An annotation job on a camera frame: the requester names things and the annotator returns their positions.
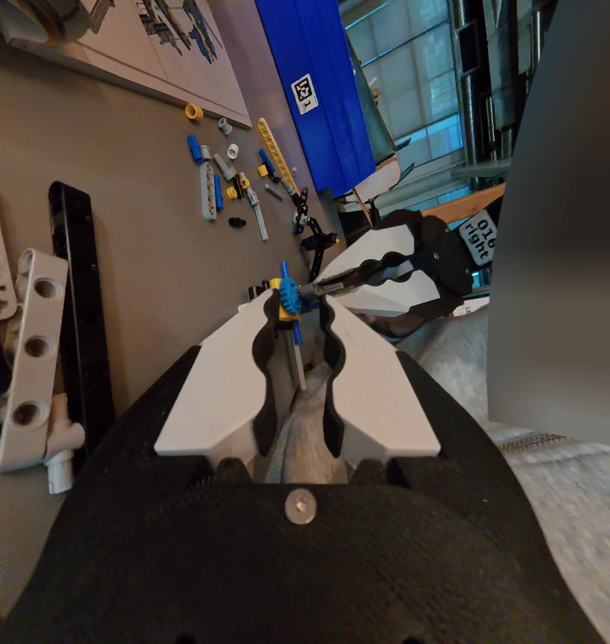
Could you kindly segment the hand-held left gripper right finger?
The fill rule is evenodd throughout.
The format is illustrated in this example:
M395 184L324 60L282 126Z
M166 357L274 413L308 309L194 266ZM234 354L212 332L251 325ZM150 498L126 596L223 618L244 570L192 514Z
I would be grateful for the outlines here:
M335 458L363 461L437 457L439 440L393 345L338 300L320 301L325 389L323 436Z

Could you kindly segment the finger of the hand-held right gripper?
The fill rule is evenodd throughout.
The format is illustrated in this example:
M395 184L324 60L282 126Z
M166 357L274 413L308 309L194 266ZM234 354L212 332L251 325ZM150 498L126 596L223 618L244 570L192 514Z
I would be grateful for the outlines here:
M416 305L433 302L440 297L435 282L420 270L410 272L403 280L379 278L378 285L371 285L368 281L369 278L354 269L319 276L313 284L354 314L386 318L405 314Z
M405 263L414 251L415 239L407 225L369 230L331 261L313 282L314 289L375 284L378 274Z

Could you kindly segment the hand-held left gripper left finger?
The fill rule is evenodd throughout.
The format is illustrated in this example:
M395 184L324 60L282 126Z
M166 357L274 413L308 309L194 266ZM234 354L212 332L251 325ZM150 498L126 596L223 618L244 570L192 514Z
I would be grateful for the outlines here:
M213 467L269 455L278 427L268 368L278 320L279 293L264 291L202 342L155 442L158 455L203 456Z

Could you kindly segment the multicoloured lego gear assembly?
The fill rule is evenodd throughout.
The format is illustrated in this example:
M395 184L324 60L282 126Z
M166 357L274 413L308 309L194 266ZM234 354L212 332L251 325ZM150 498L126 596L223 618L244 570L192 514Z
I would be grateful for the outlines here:
M267 365L274 353L276 326L283 322L281 311L287 317L297 318L301 313L318 306L320 327L324 334L324 356L331 372L326 381L326 398L333 398L334 379L344 366L346 358L339 335L333 324L338 321L335 301L318 292L315 284L299 286L291 278L286 263L281 263L282 277L277 286L260 293L239 310L223 327L204 341L204 345L219 345L239 359L237 383L249 384L256 407L268 406L273 399L271 375Z

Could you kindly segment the black lego beam sub-assembly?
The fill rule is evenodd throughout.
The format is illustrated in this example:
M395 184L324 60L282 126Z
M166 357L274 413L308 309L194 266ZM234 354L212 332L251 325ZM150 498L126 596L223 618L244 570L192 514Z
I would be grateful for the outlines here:
M336 233L324 233L315 218L308 213L309 190L303 187L299 193L292 195L296 207L293 214L293 234L301 235L309 227L311 235L301 241L301 249L313 253L309 270L309 283L313 283L320 274L324 252L340 243Z

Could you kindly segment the grey lego axle with connector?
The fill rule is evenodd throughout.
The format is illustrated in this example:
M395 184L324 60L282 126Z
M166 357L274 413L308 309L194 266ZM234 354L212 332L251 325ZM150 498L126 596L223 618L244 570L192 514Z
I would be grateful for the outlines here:
M261 238L264 242L268 241L268 233L266 229L266 225L264 222L264 218L262 216L262 211L261 211L261 205L259 202L259 198L256 194L256 192L252 189L251 183L246 177L245 173L239 173L239 182L241 185L241 189L247 198L247 200L250 203L250 206L252 207L252 210L255 214L256 220L259 225L260 233L261 233Z

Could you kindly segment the long yellow lego beam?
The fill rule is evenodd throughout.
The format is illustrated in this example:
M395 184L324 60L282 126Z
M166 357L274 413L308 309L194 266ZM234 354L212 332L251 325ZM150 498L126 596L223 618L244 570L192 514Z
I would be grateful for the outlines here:
M299 193L300 190L293 179L292 172L288 168L285 158L283 157L283 154L281 153L281 150L277 145L277 142L269 128L266 119L263 117L259 118L259 120L257 121L257 126L261 133L262 139L269 151L269 156L272 159L272 164L276 168L279 176L281 177L281 179L286 181L291 189Z

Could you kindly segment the white lego connector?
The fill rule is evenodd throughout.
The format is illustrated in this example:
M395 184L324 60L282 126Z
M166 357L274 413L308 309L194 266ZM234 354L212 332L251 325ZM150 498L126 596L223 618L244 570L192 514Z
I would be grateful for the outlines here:
M75 451L83 447L84 442L84 428L69 417L67 395L55 394L52 398L42 461L47 471L50 495L60 495L73 486L73 459Z

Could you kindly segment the long light grey lego beam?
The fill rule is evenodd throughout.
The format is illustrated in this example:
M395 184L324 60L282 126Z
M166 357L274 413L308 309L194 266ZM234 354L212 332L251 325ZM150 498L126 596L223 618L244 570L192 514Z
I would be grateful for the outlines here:
M68 262L26 249L15 280L17 309L1 342L0 474L43 461L51 430L53 390Z

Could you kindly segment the lego instruction booklet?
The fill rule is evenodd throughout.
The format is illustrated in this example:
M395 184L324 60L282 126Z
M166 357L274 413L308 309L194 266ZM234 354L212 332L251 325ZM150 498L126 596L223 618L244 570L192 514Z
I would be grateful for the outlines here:
M251 128L207 1L0 1L10 46Z

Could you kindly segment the person's right hand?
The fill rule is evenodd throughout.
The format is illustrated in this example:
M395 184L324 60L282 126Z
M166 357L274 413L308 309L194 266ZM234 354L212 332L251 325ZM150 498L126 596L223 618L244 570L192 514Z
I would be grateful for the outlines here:
M395 317L365 316L364 321L377 333L390 339L403 339L424 324L422 317L406 313Z

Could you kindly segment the brown cardboard box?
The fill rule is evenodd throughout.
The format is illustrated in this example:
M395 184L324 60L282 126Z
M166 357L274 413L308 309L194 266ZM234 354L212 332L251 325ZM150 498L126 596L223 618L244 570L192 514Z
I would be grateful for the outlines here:
M371 205L374 200L383 193L395 186L401 176L398 164L397 153L393 153L379 165L373 174L361 181L353 190L352 194L365 214L370 228L373 227Z

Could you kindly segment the grey zip hoodie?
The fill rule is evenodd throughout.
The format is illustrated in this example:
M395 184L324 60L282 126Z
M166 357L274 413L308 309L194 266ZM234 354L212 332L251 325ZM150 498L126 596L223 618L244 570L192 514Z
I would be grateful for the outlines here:
M409 354L478 422L527 493L576 599L610 643L610 446L488 418L488 310L433 320L405 339Z

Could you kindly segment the blue plastic storage bin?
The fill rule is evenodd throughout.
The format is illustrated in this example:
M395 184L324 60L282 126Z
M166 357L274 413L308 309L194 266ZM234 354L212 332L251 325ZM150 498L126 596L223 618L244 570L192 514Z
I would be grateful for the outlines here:
M317 192L351 193L376 169L337 1L256 1Z

